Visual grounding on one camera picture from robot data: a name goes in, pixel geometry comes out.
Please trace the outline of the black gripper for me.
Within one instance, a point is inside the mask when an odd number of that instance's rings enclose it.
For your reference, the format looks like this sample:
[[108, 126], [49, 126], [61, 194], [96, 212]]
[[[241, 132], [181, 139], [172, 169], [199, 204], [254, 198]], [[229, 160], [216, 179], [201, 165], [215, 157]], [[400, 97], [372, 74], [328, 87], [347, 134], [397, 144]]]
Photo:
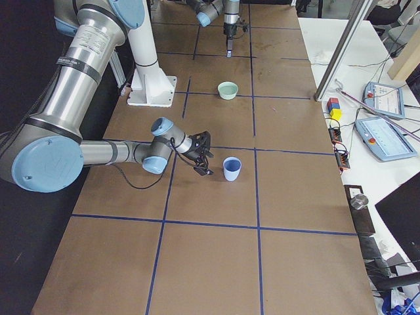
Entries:
[[237, 24], [224, 23], [224, 34], [226, 36], [226, 57], [232, 57], [233, 38], [236, 35]]
[[[190, 135], [188, 138], [192, 140], [190, 149], [186, 152], [186, 157], [196, 164], [208, 164], [207, 158], [213, 158], [214, 155], [210, 152], [211, 135], [208, 131]], [[213, 175], [214, 172], [208, 165], [195, 165], [194, 170], [200, 176]]]

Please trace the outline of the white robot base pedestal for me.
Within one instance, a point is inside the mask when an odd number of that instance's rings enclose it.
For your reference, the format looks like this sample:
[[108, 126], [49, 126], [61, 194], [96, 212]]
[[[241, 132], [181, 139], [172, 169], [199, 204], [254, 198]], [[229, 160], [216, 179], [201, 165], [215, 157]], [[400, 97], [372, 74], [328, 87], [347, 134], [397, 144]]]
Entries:
[[144, 21], [128, 33], [136, 70], [127, 102], [132, 106], [168, 108], [172, 105], [177, 78], [165, 75], [159, 66], [147, 2], [142, 4]]

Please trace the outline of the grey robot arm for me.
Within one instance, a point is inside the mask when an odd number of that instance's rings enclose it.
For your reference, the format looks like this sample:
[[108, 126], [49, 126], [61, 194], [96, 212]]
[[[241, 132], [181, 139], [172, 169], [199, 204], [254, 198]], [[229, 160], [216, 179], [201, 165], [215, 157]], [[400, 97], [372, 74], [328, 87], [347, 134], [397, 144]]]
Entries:
[[201, 26], [206, 27], [216, 18], [224, 17], [224, 35], [226, 36], [226, 56], [232, 56], [233, 41], [240, 19], [239, 0], [214, 0], [206, 3], [200, 0], [186, 0], [193, 9]]
[[197, 173], [208, 175], [211, 136], [187, 135], [161, 117], [153, 141], [83, 140], [80, 126], [116, 47], [129, 43], [135, 61], [133, 106], [169, 107], [177, 80], [160, 68], [145, 1], [56, 1], [58, 29], [71, 35], [66, 54], [41, 100], [1, 142], [1, 178], [33, 192], [56, 192], [75, 181], [84, 166], [139, 163], [164, 172], [177, 154]]

